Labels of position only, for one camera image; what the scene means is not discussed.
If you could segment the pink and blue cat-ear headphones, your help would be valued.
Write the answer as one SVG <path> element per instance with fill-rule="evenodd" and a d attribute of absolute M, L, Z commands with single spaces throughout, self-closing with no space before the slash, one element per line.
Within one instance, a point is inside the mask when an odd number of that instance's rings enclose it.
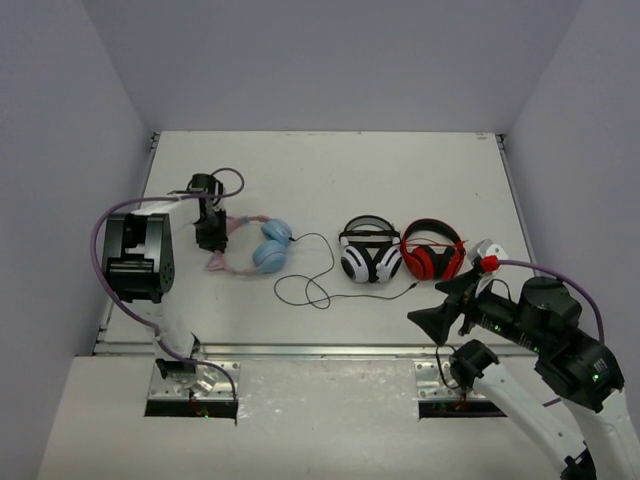
<path fill-rule="evenodd" d="M 215 250 L 204 270 L 208 272 L 223 271 L 238 276 L 265 275 L 281 271 L 286 264 L 288 248 L 293 242 L 291 227 L 282 219 L 266 215 L 245 215 L 227 220 L 227 234 L 233 234 L 252 223 L 261 224 L 264 242 L 254 250 L 251 268 L 235 269 L 228 263 L 221 250 Z"/>

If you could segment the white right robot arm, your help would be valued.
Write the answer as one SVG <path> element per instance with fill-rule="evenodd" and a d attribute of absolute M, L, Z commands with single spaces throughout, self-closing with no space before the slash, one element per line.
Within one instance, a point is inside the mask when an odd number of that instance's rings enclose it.
<path fill-rule="evenodd" d="M 536 373 L 569 410 L 579 429 L 557 420 L 518 381 L 498 356 L 470 340 L 450 356 L 450 372 L 463 392 L 489 399 L 546 456 L 561 479 L 636 479 L 639 438 L 628 411 L 625 379 L 602 337 L 580 329 L 581 304 L 570 292 L 587 293 L 573 280 L 535 266 L 536 276 L 517 301 L 492 292 L 492 274 L 507 260 L 486 256 L 471 270 L 437 283 L 446 298 L 438 307 L 415 310 L 408 319 L 439 347 L 451 326 L 468 334 L 484 328 L 536 355 Z"/>

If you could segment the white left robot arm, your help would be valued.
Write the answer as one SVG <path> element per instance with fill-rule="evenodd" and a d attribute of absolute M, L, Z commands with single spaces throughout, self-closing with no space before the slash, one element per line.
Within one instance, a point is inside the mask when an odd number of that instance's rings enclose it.
<path fill-rule="evenodd" d="M 204 359 L 200 340 L 170 307 L 169 293 L 176 278 L 173 235 L 193 228 L 199 248 L 212 252 L 224 246 L 224 200 L 244 187 L 243 175 L 230 167 L 196 173 L 183 189 L 109 207 L 90 234 L 96 277 L 113 304 L 150 334 L 161 378 L 193 388 L 216 372 L 229 382 L 232 400 L 238 398 L 237 382 L 224 367 Z"/>

